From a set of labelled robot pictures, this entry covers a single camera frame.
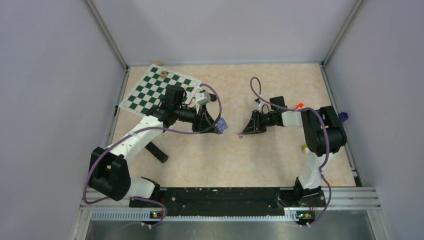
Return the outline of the grey purple charging case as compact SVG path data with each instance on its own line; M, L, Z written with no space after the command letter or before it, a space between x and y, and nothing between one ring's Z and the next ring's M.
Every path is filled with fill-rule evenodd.
M223 117L220 117L217 123L214 125L214 131L216 134L221 135L228 129L228 125Z

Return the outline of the black earbud charging case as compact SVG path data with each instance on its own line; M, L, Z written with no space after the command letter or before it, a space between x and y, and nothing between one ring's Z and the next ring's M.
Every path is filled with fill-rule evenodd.
M217 100L217 96L215 94L210 94L210 101L215 102Z

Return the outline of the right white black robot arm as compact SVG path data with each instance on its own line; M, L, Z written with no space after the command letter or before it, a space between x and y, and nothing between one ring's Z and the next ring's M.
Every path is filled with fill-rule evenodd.
M299 206L307 206L321 191L322 174L327 164L347 142L343 124L333 106L317 110L289 111L283 96L270 98L271 110L253 110L243 135L262 134L268 127L301 127L309 150L306 166L296 178L293 200Z

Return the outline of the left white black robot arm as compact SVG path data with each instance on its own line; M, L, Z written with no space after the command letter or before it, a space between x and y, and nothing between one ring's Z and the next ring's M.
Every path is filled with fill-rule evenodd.
M176 122L190 123L189 135L219 133L219 118L213 119L207 110L211 101L210 94L204 89L207 86L202 83L195 90L194 107L184 102L187 93L182 86L167 86L159 104L152 106L133 129L112 145L95 148L84 183L83 201L90 204L87 189L91 188L103 194L105 199L141 198L147 206L156 206L161 198L156 190L158 184L145 177L131 176L129 165L156 137L174 132L172 126Z

